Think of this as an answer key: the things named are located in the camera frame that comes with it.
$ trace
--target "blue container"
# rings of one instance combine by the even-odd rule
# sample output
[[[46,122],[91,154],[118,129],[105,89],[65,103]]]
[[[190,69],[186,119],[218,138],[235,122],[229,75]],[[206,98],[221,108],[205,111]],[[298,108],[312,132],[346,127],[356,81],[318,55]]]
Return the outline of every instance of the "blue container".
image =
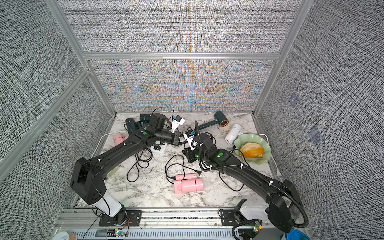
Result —
[[[281,235],[280,240],[310,240],[310,238],[301,231],[292,229],[290,233]]]

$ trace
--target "red wire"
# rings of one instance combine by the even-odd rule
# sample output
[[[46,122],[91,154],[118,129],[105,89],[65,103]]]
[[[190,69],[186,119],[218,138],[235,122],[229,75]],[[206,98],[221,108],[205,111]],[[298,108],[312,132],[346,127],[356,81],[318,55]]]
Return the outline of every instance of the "red wire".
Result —
[[[123,229],[125,228],[125,225],[127,225],[127,223],[128,223],[128,229],[129,229],[129,221],[130,221],[130,220],[131,220],[130,218],[127,218],[127,221],[125,222],[124,227],[122,227],[121,230],[123,230]]]

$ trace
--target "green plate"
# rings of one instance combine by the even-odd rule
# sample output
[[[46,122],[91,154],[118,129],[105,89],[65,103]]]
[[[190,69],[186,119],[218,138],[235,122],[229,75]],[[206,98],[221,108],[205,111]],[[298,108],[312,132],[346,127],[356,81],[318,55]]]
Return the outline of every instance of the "green plate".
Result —
[[[262,164],[263,162],[271,159],[271,147],[262,137],[257,136],[256,134],[247,133],[247,134],[240,135],[235,140],[234,145],[236,146],[237,149],[240,149],[241,146],[243,146],[247,142],[256,142],[264,148],[263,158],[245,158],[247,162]],[[238,150],[235,150],[235,154],[237,156],[241,156]]]

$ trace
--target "pink hair dryer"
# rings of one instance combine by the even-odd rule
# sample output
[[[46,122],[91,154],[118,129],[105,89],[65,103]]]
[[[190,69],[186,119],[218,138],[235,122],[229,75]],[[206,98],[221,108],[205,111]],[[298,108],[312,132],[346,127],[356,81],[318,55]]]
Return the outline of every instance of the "pink hair dryer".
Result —
[[[120,133],[116,133],[116,134],[113,135],[113,137],[112,137],[115,146],[117,146],[117,145],[119,145],[120,143],[124,142],[124,140],[127,139],[127,138],[128,138],[128,137],[123,137]]]
[[[183,174],[176,175],[176,180],[174,182],[176,194],[203,191],[203,179],[198,178],[196,173],[186,174],[184,180],[182,180],[183,177]]]

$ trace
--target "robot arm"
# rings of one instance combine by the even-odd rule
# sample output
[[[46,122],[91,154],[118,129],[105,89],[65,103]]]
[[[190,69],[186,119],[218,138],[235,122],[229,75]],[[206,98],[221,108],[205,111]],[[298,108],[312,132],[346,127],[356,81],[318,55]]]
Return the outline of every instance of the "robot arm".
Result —
[[[117,165],[130,156],[155,144],[156,141],[173,145],[179,142],[181,133],[164,130],[166,116],[155,113],[144,129],[133,132],[125,141],[114,148],[91,159],[80,158],[76,161],[71,179],[71,188],[87,203],[109,215],[116,225],[124,223],[125,208],[106,192],[104,178]]]
[[[110,222],[116,226],[124,224],[125,207],[106,192],[104,177],[130,156],[155,145],[156,141],[172,145],[186,143],[186,141],[179,142],[181,137],[179,131],[170,132],[170,129],[163,129],[167,120],[166,116],[162,114],[152,114],[146,127],[134,131],[133,135],[121,144],[91,159],[77,160],[72,174],[71,188],[87,204],[95,205],[109,215]],[[268,218],[280,230],[289,232],[293,226],[305,227],[308,224],[308,218],[306,219],[293,183],[287,180],[279,182],[245,166],[229,151],[217,149],[208,134],[199,134],[197,130],[196,135],[199,138],[196,140],[199,143],[198,147],[194,150],[188,148],[183,153],[187,158],[199,155],[199,165],[203,171],[218,170],[250,187],[269,204],[269,208],[266,210]],[[202,165],[202,161],[209,167],[208,169]],[[293,204],[287,206],[282,196],[288,196]],[[295,224],[300,212],[305,219],[305,223],[302,225]]]

